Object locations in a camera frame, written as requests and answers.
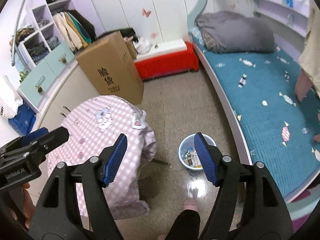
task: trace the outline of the pink checkered tablecloth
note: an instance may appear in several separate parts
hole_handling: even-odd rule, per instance
[[[76,107],[62,122],[69,140],[47,155],[49,176],[59,162],[68,166],[84,163],[112,146],[121,133],[128,139],[127,151],[114,182],[103,189],[115,219],[147,213],[139,200],[137,171],[156,154],[156,137],[145,122],[146,112],[117,96],[99,96]],[[88,216],[82,184],[76,184],[80,215]]]

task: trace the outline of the person's leg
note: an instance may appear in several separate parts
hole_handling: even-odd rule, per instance
[[[165,240],[197,240],[200,227],[198,206],[193,199],[184,202],[184,211],[176,218],[168,235],[161,235],[158,239]]]

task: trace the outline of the teal bedspread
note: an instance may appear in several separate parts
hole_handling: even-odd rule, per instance
[[[279,47],[271,54],[215,54],[194,41],[239,119],[252,162],[264,162],[287,196],[320,165],[315,155],[320,144],[313,140],[320,133],[316,93],[310,90],[298,102],[294,89],[300,67]]]

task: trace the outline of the tiled floor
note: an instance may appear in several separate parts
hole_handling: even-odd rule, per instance
[[[145,82],[143,102],[138,107],[147,112],[146,121],[155,131],[156,159],[172,166],[150,163],[142,170],[142,176],[152,176],[156,196],[148,201],[150,214],[116,222],[124,239],[156,240],[167,233],[186,198],[198,203],[202,231],[218,188],[203,172],[195,177],[188,174],[177,156],[179,144],[186,136],[202,132],[215,140],[222,154],[238,159],[228,121],[206,72],[201,68]],[[240,221],[241,212],[241,204],[237,204],[232,228]]]

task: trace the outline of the plastic bag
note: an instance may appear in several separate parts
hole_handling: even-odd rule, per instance
[[[139,42],[133,43],[138,54],[147,54],[152,47],[152,43],[148,40],[144,40],[142,37],[138,37],[138,39]]]
[[[7,76],[0,77],[0,116],[13,118],[18,107],[23,104],[22,98],[14,89]]]

